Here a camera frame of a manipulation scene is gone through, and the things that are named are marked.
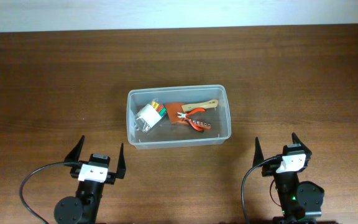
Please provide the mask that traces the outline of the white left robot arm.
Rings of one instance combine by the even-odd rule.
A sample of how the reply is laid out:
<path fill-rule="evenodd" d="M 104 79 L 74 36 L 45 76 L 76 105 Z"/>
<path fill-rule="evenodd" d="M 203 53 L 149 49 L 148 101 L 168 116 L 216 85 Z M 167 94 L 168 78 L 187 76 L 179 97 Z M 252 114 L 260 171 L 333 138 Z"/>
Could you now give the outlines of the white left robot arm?
<path fill-rule="evenodd" d="M 87 161 L 80 160 L 84 141 L 85 137 L 82 136 L 64 160 L 65 165 L 71 168 L 71 177 L 78 180 L 78 188 L 74 196 L 65 197 L 56 204 L 53 215 L 57 223 L 95 223 L 104 186 L 115 184 L 126 174 L 123 145 L 120 147 L 117 169 L 110 172 L 109 156 L 91 154 Z"/>

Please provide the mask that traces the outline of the red scraper with wooden handle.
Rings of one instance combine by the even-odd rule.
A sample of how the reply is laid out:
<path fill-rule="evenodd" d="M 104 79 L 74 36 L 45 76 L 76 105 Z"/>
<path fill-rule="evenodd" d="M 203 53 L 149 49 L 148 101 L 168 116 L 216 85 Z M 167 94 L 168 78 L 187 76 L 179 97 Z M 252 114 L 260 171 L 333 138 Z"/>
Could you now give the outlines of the red scraper with wooden handle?
<path fill-rule="evenodd" d="M 185 124 L 186 122 L 182 118 L 178 118 L 178 112 L 187 113 L 197 108 L 202 108 L 202 109 L 216 108 L 218 106 L 218 103 L 219 103 L 218 100 L 209 100 L 201 103 L 189 103 L 189 104 L 175 102 L 175 103 L 166 103 L 165 108 L 167 109 L 167 114 L 171 123 Z"/>

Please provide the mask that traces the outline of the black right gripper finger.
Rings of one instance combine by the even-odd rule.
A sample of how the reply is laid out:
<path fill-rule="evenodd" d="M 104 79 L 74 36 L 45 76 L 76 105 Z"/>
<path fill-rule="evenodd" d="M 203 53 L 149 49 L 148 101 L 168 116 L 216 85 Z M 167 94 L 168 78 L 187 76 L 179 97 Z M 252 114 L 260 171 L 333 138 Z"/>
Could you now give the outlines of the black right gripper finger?
<path fill-rule="evenodd" d="M 255 138 L 255 151 L 254 151 L 254 158 L 253 158 L 253 167 L 262 167 L 264 163 L 264 155 L 262 152 L 262 148 L 260 146 L 260 141 L 258 137 Z"/>
<path fill-rule="evenodd" d="M 307 148 L 307 146 L 299 139 L 299 137 L 295 133 L 291 134 L 291 138 L 292 138 L 293 144 L 300 145 L 300 147 L 302 148 L 302 150 L 304 151 L 304 153 L 306 155 L 305 161 L 308 162 L 312 156 L 311 150 L 309 148 Z"/>

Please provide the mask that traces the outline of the orange socket rail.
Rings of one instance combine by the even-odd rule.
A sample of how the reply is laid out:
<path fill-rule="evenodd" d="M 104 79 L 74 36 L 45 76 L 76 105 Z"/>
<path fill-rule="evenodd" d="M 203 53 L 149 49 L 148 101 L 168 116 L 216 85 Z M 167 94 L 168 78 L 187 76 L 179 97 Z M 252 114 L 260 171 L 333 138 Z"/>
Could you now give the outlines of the orange socket rail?
<path fill-rule="evenodd" d="M 211 129 L 211 124 L 194 119 L 181 119 L 180 123 L 189 125 L 193 130 L 203 132 L 204 130 Z"/>

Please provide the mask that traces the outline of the red handled pliers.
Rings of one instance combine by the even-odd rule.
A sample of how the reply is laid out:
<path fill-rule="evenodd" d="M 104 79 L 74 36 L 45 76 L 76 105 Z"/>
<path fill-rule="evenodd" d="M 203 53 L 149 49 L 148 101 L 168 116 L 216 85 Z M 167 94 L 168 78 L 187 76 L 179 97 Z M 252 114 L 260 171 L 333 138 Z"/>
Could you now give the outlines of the red handled pliers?
<path fill-rule="evenodd" d="M 195 108 L 188 112 L 177 112 L 177 117 L 181 119 L 181 121 L 188 124 L 194 131 L 197 131 L 199 133 L 204 132 L 204 125 L 201 123 L 201 121 L 198 121 L 196 116 L 201 113 L 205 113 L 206 110 L 203 108 Z"/>

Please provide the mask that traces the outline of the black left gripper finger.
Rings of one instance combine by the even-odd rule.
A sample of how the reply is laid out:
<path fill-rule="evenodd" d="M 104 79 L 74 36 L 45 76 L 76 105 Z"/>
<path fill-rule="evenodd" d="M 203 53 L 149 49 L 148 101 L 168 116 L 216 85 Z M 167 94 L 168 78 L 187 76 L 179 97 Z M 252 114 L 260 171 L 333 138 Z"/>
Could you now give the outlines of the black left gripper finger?
<path fill-rule="evenodd" d="M 67 154 L 64 162 L 78 162 L 81 154 L 81 150 L 85 141 L 85 136 L 82 135 L 76 146 Z"/>
<path fill-rule="evenodd" d="M 126 162 L 124 158 L 124 144 L 121 144 L 119 158 L 117 162 L 116 178 L 123 179 L 126 174 Z"/>

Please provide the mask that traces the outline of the clear case of coloured bits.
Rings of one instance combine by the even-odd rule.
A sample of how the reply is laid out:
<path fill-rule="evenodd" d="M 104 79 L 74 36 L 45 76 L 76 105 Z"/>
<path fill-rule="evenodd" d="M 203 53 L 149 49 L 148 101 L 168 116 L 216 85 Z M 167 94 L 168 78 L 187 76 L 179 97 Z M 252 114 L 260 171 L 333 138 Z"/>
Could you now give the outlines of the clear case of coloured bits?
<path fill-rule="evenodd" d="M 135 129 L 143 133 L 149 132 L 167 114 L 164 104 L 154 99 L 148 102 L 135 115 Z"/>

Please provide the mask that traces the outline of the clear plastic container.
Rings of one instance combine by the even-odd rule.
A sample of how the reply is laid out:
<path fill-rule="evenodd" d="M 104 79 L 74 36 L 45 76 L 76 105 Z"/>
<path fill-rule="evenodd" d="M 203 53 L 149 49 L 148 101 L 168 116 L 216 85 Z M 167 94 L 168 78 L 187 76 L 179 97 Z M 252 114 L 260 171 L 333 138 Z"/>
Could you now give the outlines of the clear plastic container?
<path fill-rule="evenodd" d="M 211 124 L 203 133 L 194 131 L 189 125 L 162 118 L 149 132 L 135 129 L 135 115 L 152 100 L 166 103 L 201 103 L 218 100 L 216 108 L 207 109 L 195 119 Z M 231 115 L 226 89 L 222 85 L 174 86 L 138 89 L 127 97 L 127 138 L 136 149 L 158 149 L 168 147 L 190 147 L 222 144 L 231 137 Z"/>

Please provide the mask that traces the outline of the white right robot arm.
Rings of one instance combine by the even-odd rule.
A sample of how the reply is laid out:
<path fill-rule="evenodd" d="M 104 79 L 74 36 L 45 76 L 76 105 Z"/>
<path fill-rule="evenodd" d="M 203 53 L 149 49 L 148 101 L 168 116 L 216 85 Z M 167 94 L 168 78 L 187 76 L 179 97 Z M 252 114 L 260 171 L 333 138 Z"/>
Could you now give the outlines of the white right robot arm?
<path fill-rule="evenodd" d="M 256 139 L 253 166 L 262 169 L 262 177 L 273 177 L 282 209 L 282 216 L 273 217 L 273 223 L 316 223 L 322 215 L 324 189 L 310 181 L 299 181 L 298 174 L 307 168 L 312 152 L 295 133 L 291 138 L 292 143 L 285 145 L 281 154 L 268 159 Z"/>

